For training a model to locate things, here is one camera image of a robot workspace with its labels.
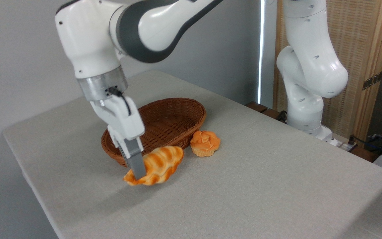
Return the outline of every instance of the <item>black cable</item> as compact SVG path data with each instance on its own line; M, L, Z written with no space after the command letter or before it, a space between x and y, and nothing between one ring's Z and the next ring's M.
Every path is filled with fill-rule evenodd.
M110 87L109 90L108 90L111 94L114 94L115 96L117 97L121 97L124 101L125 101L125 104L126 104L126 107L128 108L128 114L129 116L132 115L132 112L131 112L131 108L129 107L129 104L128 102L126 101L125 97L123 96L122 92L118 89L116 89L115 87Z
M359 142L361 142L361 143L363 143L363 144L366 144L366 145L368 145L368 146L370 146L370 147L378 148L378 149L381 149L381 150L382 150L382 147L375 146L375 145L372 145L372 144L370 144L370 143L368 143L368 142L363 141L362 139L358 139L358 138L356 138L355 135L350 135L350 137L353 137L353 138L355 138L356 140L358 140Z
M287 112L286 111L281 111L279 115L275 118L276 120L282 120L282 121L287 121Z

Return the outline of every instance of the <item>oval basket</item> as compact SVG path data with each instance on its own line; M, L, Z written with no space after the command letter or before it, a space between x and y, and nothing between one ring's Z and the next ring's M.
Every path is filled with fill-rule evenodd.
M179 146L185 149L206 119L204 106L197 100L188 98L154 101L138 111L145 126L145 133L140 137L144 147L142 155L164 146ZM112 159L126 167L126 162L120 150L115 148L108 130L103 133L101 145Z

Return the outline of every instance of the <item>bread roll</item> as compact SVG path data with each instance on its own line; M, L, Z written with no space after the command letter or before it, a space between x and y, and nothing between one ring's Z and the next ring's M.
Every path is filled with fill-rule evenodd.
M156 183L164 183L176 171L183 157L184 151L180 147L167 146L156 148L143 157L145 169L147 170L146 176L136 180L132 170L129 170L125 177L123 177L123 180L131 186L138 184L151 186Z
M191 139L191 149L199 157L212 156L220 145L220 138L211 131L197 131Z

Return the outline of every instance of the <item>orange pastry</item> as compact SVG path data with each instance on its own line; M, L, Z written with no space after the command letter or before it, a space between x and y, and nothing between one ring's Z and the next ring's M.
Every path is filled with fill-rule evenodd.
M164 183L175 173L183 157L184 151L181 147L166 146L156 148L143 157L145 169L147 170L146 176L136 180L132 170L129 170L123 180L131 186L138 184L150 186L156 183Z
M197 131L191 139L191 149L199 157L212 156L220 145L220 138L211 131Z

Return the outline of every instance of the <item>white wall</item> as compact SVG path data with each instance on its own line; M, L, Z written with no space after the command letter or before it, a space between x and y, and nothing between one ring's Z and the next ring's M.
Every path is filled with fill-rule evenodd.
M53 20L64 2L0 0L0 238L56 238L1 132L82 95ZM255 100L259 9L256 0L224 0L168 59L152 65L125 59L125 73L159 69L239 103Z

